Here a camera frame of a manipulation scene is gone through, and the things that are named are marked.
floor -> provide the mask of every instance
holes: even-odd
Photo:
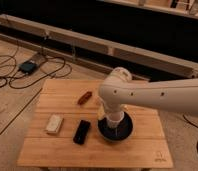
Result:
[[[13,54],[15,45],[0,41],[0,55]],[[20,48],[16,58],[18,63],[30,58],[35,52]],[[87,68],[71,64],[72,73],[65,79],[103,79],[105,74],[98,73]],[[46,66],[46,69],[52,69],[51,66]],[[68,68],[64,68],[62,72],[67,72]],[[40,77],[42,73],[35,73],[28,82]],[[33,95],[42,87],[44,80],[40,83],[24,89],[13,90],[9,87],[0,89],[0,132],[11,122],[11,120],[19,113],[25,104],[33,97]],[[18,117],[7,127],[0,135],[0,171],[39,171],[38,168],[22,168],[16,166],[17,157],[23,144],[24,136],[28,129],[28,124],[31,121],[37,98],[23,110]],[[160,111],[160,118],[167,137],[169,149],[174,161],[173,169],[152,169],[152,171],[198,171],[198,156],[196,153],[196,142],[198,140],[198,129],[188,125],[183,121],[180,114],[168,113]],[[198,124],[198,118],[189,117],[194,123]],[[121,169],[75,169],[75,170],[121,170]]]

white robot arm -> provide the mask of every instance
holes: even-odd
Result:
[[[109,127],[117,127],[123,119],[123,104],[198,116],[198,79],[144,84],[131,81],[130,72],[118,67],[99,87]]]

brown object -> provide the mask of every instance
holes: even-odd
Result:
[[[19,166],[81,168],[172,168],[170,152],[157,110],[126,106],[134,131],[118,143],[110,143],[97,128],[98,87],[102,80],[46,80],[33,120],[18,158]],[[77,99],[92,91],[91,100],[82,108]],[[57,135],[44,128],[52,113],[64,117]],[[73,143],[80,120],[91,122],[83,146]]]
[[[87,93],[85,93],[83,96],[81,96],[79,98],[78,104],[79,105],[85,104],[90,99],[90,97],[92,97],[92,92],[91,91],[88,91]]]

wooden plank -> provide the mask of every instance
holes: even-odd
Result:
[[[71,138],[26,138],[18,165],[87,168],[173,166],[165,140],[129,139],[113,144],[92,138],[82,146],[74,144]]]
[[[149,6],[151,5],[145,5],[144,8],[150,9]],[[6,20],[6,17],[4,15],[0,15],[0,19]],[[189,75],[187,76],[186,73],[189,73],[189,72],[184,72],[184,71],[186,70],[192,71],[193,68],[198,70],[198,63],[195,63],[195,62],[178,59],[172,56],[155,53],[149,50],[140,49],[140,48],[128,46],[125,44],[120,44],[117,42],[104,40],[101,38],[97,38],[97,37],[93,37],[93,36],[89,36],[85,34],[80,34],[74,31],[69,31],[69,30],[60,29],[60,28],[56,28],[53,26],[49,26],[49,25],[45,25],[45,24],[41,24],[41,23],[37,23],[37,22],[25,20],[25,19],[20,19],[20,18],[13,17],[13,16],[8,16],[8,20],[10,20],[13,23],[17,23],[17,24],[14,24],[15,26],[18,26],[18,27],[14,27],[17,30],[23,30],[24,29],[23,27],[25,27],[26,25],[28,25],[28,27],[33,27],[33,30],[36,28],[43,29],[45,30],[46,33],[47,32],[50,33],[50,35],[56,35],[56,36],[53,36],[52,40],[55,40],[56,38],[58,39],[57,41],[61,41],[65,43],[65,41],[66,40],[68,41],[70,37],[73,39],[72,45],[74,46],[79,47],[81,45],[85,49],[89,49],[89,50],[92,50],[94,48],[94,50],[99,53],[111,55],[113,57],[127,60],[127,61],[134,62],[134,63],[138,63],[138,64],[144,64],[144,66],[153,67],[153,64],[155,63],[154,61],[157,61],[159,65],[156,65],[155,67],[156,69],[167,71],[172,74],[177,74],[180,76],[188,77]],[[165,67],[166,65],[164,65],[163,67],[163,65],[161,65],[162,63],[166,63],[168,65],[167,68]]]
[[[48,138],[53,135],[47,134],[44,129],[52,114],[36,114],[34,120],[30,124],[26,137]],[[97,128],[96,114],[60,114],[64,118],[60,132],[55,137],[72,138],[79,125],[80,120],[91,122],[90,138],[102,138]],[[130,135],[132,139],[163,139],[164,132],[158,115],[130,115],[133,120],[134,130]]]
[[[124,141],[104,140],[97,128],[98,86],[102,80],[47,80],[18,164],[37,167],[172,167],[164,132],[156,110],[127,105],[125,110],[134,123],[134,131]],[[76,104],[85,91],[93,97],[83,106]],[[44,131],[49,117],[64,118],[58,135]],[[91,122],[84,145],[73,143],[80,120]]]

table leg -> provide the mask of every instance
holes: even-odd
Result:
[[[141,171],[150,171],[150,168],[143,168]]]
[[[42,171],[50,171],[50,170],[48,169],[48,167],[40,167],[40,169],[41,169]]]

